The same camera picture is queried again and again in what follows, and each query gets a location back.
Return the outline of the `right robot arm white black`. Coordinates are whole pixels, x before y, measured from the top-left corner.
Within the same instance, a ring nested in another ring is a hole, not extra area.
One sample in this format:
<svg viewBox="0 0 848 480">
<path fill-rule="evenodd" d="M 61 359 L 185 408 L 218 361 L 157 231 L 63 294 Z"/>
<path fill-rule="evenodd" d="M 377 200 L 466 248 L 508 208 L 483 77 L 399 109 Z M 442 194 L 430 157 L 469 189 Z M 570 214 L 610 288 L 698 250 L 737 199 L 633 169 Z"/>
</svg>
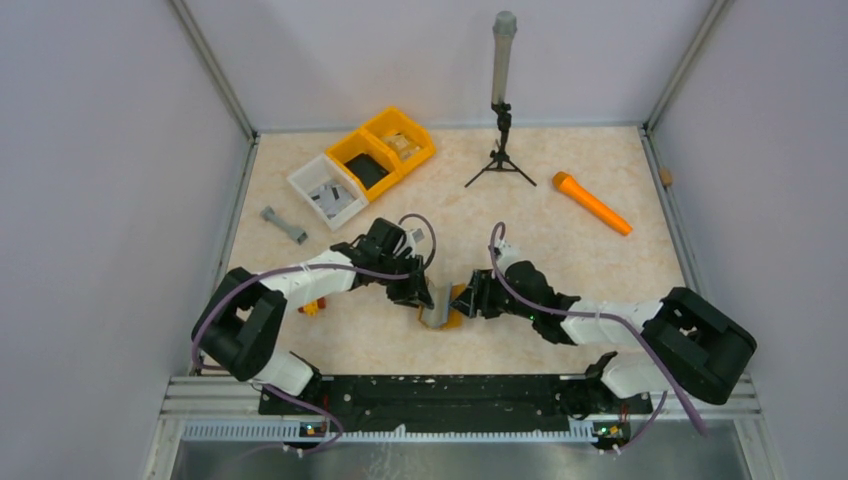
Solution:
<svg viewBox="0 0 848 480">
<path fill-rule="evenodd" d="M 598 302 L 555 291 L 530 261 L 501 273 L 474 271 L 450 306 L 468 318 L 527 319 L 553 344 L 616 346 L 618 353 L 586 385 L 589 404 L 600 412 L 655 390 L 682 390 L 723 405 L 758 347 L 745 328 L 687 287 L 659 299 Z"/>
</svg>

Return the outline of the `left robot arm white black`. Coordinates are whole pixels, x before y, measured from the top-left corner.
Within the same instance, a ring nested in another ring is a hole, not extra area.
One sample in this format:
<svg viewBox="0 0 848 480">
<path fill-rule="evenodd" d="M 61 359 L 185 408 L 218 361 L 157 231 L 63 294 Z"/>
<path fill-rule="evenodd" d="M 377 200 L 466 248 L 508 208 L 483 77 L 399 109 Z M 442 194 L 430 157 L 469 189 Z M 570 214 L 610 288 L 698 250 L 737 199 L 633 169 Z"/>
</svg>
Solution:
<svg viewBox="0 0 848 480">
<path fill-rule="evenodd" d="M 425 272 L 435 258 L 418 248 L 435 231 L 407 230 L 400 222 L 377 218 L 351 242 L 329 246 L 304 262 L 254 274 L 238 267 L 219 283 L 191 332 L 197 368 L 204 357 L 213 369 L 241 382 L 282 391 L 297 413 L 319 404 L 316 367 L 277 344 L 286 315 L 322 298 L 372 283 L 384 287 L 389 301 L 410 308 L 435 306 Z"/>
</svg>

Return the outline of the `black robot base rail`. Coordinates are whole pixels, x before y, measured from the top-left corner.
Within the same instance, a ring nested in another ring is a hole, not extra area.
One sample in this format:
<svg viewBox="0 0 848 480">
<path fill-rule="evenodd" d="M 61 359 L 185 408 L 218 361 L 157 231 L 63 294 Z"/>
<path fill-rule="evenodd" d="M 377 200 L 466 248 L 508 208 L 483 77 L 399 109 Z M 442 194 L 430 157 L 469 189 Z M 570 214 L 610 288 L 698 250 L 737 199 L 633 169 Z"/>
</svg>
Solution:
<svg viewBox="0 0 848 480">
<path fill-rule="evenodd" d="M 630 415 L 653 411 L 650 397 L 621 399 L 583 375 L 336 375 L 313 380 L 292 401 L 259 387 L 258 412 L 317 414 L 299 429 L 322 437 L 338 420 L 344 433 L 576 433 L 595 447 L 623 445 Z"/>
</svg>

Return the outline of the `yellow double storage bin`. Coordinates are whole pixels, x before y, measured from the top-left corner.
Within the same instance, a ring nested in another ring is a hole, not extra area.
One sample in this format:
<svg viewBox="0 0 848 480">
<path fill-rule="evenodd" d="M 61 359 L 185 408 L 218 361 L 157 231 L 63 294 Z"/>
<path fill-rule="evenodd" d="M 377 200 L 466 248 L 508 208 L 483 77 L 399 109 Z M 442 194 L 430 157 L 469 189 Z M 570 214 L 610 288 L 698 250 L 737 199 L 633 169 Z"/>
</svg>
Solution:
<svg viewBox="0 0 848 480">
<path fill-rule="evenodd" d="M 394 133 L 403 133 L 421 146 L 421 150 L 406 162 L 401 162 L 382 138 Z M 375 158 L 389 174 L 373 188 L 365 191 L 360 181 L 345 167 L 345 163 L 360 153 Z M 436 153 L 430 133 L 400 109 L 389 106 L 363 123 L 342 140 L 330 146 L 325 154 L 360 186 L 369 202 L 385 194 L 400 183 Z"/>
</svg>

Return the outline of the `white storage bin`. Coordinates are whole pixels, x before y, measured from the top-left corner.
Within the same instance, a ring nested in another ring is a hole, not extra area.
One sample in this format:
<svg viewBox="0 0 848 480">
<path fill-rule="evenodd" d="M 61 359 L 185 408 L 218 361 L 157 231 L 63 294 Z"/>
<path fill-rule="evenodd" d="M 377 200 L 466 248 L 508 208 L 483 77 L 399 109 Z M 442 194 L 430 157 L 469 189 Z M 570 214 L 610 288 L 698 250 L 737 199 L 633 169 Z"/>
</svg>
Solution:
<svg viewBox="0 0 848 480">
<path fill-rule="evenodd" d="M 331 231 L 369 205 L 354 179 L 324 153 L 291 173 L 287 181 Z"/>
</svg>

